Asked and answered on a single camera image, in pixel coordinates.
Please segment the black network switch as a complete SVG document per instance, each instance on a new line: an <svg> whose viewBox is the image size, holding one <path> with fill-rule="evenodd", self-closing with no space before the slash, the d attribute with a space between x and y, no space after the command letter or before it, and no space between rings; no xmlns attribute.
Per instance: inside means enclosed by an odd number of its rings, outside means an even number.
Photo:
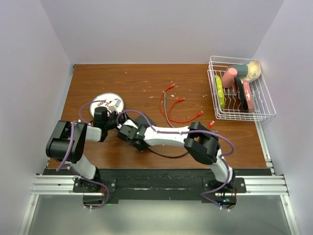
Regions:
<svg viewBox="0 0 313 235"><path fill-rule="evenodd" d="M149 117L147 117L147 120L150 122L151 125L155 126L155 122L152 121ZM137 117L134 121L138 124L138 125L148 125L146 118L144 118L143 116L139 116Z"/></svg>

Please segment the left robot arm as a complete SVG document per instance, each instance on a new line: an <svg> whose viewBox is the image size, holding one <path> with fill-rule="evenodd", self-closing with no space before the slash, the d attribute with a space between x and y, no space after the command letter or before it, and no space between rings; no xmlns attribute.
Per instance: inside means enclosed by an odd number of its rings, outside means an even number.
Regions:
<svg viewBox="0 0 313 235"><path fill-rule="evenodd" d="M88 161L84 155L84 147L86 141L103 142L108 131L117 127L118 114L118 111L97 107L92 126L77 121L58 121L45 149L49 158L60 162L56 171L59 172L66 166L82 177L79 182L90 192L105 192L99 169Z"/></svg>

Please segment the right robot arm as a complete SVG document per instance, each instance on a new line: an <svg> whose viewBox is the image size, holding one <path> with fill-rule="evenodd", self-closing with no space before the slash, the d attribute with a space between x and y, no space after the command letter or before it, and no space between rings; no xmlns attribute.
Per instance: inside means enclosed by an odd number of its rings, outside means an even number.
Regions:
<svg viewBox="0 0 313 235"><path fill-rule="evenodd" d="M181 128L165 128L127 120L118 124L117 129L120 139L141 152L157 145L184 148L196 162L210 166L218 190L230 192L235 187L235 173L224 158L234 152L234 144L199 122Z"/></svg>

